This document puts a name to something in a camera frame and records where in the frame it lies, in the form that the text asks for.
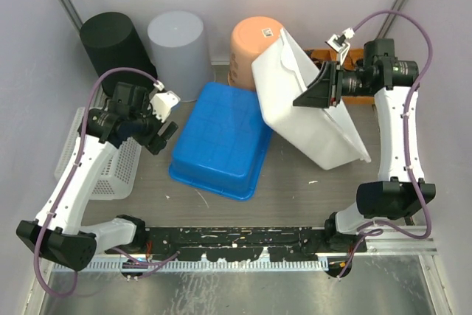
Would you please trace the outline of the white plastic tub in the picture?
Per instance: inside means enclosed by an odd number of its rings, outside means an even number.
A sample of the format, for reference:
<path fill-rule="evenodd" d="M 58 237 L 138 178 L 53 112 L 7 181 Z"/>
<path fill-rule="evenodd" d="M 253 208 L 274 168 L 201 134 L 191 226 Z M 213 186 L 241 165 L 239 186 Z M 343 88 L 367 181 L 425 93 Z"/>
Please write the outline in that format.
<path fill-rule="evenodd" d="M 298 107 L 293 101 L 319 69 L 284 28 L 251 64 L 264 122 L 324 170 L 370 155 L 346 105 L 328 109 Z"/>

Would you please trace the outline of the blue plastic tub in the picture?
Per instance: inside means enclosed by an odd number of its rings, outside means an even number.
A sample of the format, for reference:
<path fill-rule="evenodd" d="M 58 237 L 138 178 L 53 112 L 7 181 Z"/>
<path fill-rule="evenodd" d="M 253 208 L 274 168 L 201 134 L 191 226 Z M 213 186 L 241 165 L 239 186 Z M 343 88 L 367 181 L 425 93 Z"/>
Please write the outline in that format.
<path fill-rule="evenodd" d="M 174 146 L 169 175 L 197 189 L 248 201 L 271 135 L 255 92 L 208 83 Z"/>

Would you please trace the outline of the blue perforated basket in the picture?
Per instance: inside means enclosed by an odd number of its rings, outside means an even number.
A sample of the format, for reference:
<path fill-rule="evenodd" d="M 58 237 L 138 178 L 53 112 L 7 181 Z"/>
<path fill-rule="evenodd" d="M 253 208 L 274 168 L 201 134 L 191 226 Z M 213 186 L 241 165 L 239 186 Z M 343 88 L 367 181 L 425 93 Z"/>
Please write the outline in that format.
<path fill-rule="evenodd" d="M 77 129 L 83 118 L 84 107 L 76 110 L 62 153 L 55 168 L 54 177 L 59 181 L 72 157 L 76 139 L 79 137 Z M 142 147 L 132 138 L 123 142 L 107 165 L 103 168 L 100 177 L 91 194 L 91 200 L 107 201 L 127 198 L 133 189 L 139 157 Z"/>

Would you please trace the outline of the grey bucket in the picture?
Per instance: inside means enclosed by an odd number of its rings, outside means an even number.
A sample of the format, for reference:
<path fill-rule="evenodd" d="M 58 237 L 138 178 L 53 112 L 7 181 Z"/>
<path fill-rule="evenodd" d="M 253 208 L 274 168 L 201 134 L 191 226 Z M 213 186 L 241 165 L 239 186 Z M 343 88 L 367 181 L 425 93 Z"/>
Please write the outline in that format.
<path fill-rule="evenodd" d="M 215 80 L 204 23 L 187 11 L 156 16 L 147 27 L 152 59 L 159 79 L 183 102 L 196 101 Z"/>

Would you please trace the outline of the orange bucket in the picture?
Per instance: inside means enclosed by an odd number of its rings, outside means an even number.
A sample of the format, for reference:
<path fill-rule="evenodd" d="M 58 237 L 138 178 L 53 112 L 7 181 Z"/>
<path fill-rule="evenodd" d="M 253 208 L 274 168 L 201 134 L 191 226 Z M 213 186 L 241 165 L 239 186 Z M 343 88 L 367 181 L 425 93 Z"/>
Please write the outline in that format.
<path fill-rule="evenodd" d="M 273 18 L 253 16 L 232 30 L 228 83 L 239 89 L 255 90 L 251 64 L 280 36 L 283 25 Z"/>

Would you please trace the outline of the black bucket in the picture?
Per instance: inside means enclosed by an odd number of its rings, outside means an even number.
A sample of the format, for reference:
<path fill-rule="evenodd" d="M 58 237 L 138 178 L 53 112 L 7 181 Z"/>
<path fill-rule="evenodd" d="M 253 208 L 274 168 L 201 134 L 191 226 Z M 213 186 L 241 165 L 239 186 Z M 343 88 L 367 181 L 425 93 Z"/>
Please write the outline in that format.
<path fill-rule="evenodd" d="M 98 75 L 128 67 L 157 77 L 132 20 L 123 13 L 107 12 L 91 17 L 80 28 L 80 40 Z"/>

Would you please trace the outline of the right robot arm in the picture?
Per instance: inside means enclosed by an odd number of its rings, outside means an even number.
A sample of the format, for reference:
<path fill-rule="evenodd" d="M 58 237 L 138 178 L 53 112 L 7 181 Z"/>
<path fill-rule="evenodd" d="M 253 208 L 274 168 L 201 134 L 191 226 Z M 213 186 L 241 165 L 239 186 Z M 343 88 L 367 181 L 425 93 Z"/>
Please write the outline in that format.
<path fill-rule="evenodd" d="M 417 152 L 417 64 L 398 60 L 392 39 L 375 39 L 364 45 L 362 66 L 347 71 L 347 36 L 333 35 L 327 44 L 336 51 L 336 60 L 322 64 L 293 105 L 326 109 L 339 105 L 344 95 L 373 97 L 381 135 L 377 181 L 361 184 L 355 203 L 325 221 L 324 244 L 338 252 L 369 226 L 393 226 L 398 219 L 425 212 L 436 187 L 425 181 Z"/>

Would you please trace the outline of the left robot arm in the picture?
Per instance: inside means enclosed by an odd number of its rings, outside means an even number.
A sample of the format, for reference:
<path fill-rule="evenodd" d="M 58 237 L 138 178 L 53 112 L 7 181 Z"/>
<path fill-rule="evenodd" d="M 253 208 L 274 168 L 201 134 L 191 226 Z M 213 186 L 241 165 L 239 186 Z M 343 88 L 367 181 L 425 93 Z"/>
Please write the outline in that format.
<path fill-rule="evenodd" d="M 63 175 L 33 221 L 21 221 L 16 234 L 35 256 L 81 271 L 96 255 L 123 246 L 139 253 L 148 244 L 145 222 L 118 215 L 109 222 L 83 226 L 85 208 L 108 161 L 133 139 L 153 155 L 176 132 L 167 123 L 180 102 L 172 91 L 150 96 L 145 88 L 118 83 L 102 108 L 83 115 L 79 136 Z"/>

